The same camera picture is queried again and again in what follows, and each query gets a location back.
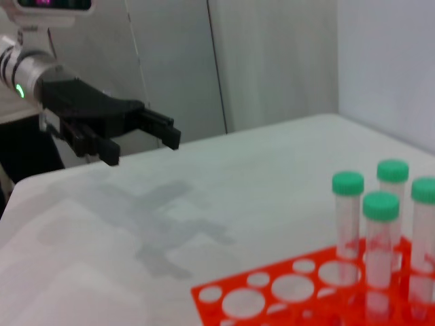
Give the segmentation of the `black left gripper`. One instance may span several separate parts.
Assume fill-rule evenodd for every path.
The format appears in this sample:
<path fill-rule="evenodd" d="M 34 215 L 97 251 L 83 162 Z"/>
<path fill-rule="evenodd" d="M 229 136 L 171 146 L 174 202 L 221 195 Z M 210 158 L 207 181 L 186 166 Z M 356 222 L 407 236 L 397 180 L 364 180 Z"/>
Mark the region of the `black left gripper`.
<path fill-rule="evenodd" d="M 137 116 L 138 129 L 179 149 L 174 119 L 145 109 L 141 101 L 108 96 L 78 78 L 44 81 L 41 102 L 60 118 L 60 135 L 79 158 L 97 156 L 109 166 L 119 165 L 120 146 L 111 139 L 131 131 Z"/>

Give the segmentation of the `green-capped clear test tube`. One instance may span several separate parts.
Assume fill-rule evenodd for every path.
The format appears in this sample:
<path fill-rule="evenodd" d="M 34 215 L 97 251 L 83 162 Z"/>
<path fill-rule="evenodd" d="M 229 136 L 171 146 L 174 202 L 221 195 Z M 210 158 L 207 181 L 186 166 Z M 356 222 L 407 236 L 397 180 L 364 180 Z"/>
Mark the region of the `green-capped clear test tube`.
<path fill-rule="evenodd" d="M 338 283 L 353 285 L 358 281 L 358 269 L 353 262 L 359 256 L 360 203 L 364 178 L 354 171 L 342 171 L 332 177 L 332 192 L 336 212 L 336 256 Z"/>
<path fill-rule="evenodd" d="M 394 224 L 399 212 L 400 199 L 395 194 L 370 192 L 363 199 L 363 215 L 366 218 L 366 318 L 376 323 L 383 323 L 389 318 L 387 290 L 392 279 Z"/>
<path fill-rule="evenodd" d="M 422 321 L 428 315 L 435 281 L 435 177 L 415 179 L 411 187 L 413 200 L 413 236 L 408 300 L 411 315 Z"/>
<path fill-rule="evenodd" d="M 405 186 L 409 177 L 408 164 L 399 159 L 382 160 L 377 165 L 377 180 L 379 189 L 383 192 L 389 192 L 397 195 L 400 201 L 399 215 L 393 222 L 391 236 L 393 246 L 397 247 L 400 244 L 402 233 L 402 207 L 405 195 Z"/>

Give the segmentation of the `orange plastic test tube rack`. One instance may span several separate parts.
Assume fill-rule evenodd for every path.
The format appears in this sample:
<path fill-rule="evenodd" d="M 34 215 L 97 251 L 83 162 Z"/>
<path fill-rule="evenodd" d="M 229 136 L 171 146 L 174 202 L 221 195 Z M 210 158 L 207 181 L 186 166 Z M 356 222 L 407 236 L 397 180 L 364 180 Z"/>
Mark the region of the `orange plastic test tube rack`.
<path fill-rule="evenodd" d="M 348 265 L 326 247 L 197 285 L 192 298 L 203 326 L 435 326 L 435 293 L 408 301 L 411 243 L 396 250 L 401 269 L 385 292 L 387 314 L 369 315 L 364 256 Z"/>

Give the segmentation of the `black robot torso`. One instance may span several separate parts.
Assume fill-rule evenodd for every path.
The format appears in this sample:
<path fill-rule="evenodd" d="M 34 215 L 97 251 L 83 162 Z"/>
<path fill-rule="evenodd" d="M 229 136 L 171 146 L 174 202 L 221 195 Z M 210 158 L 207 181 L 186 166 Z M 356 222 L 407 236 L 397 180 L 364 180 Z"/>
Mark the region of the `black robot torso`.
<path fill-rule="evenodd" d="M 37 115 L 0 124 L 0 165 L 14 184 L 65 167 L 52 136 L 40 130 Z"/>

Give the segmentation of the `white robot head with screen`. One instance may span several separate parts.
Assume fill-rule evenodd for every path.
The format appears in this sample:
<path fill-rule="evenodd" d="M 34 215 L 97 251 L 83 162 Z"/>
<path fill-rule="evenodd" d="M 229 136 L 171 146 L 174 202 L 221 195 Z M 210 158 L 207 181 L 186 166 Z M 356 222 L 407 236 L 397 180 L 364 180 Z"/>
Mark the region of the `white robot head with screen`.
<path fill-rule="evenodd" d="M 0 0 L 0 9 L 20 27 L 66 27 L 89 16 L 97 0 Z"/>

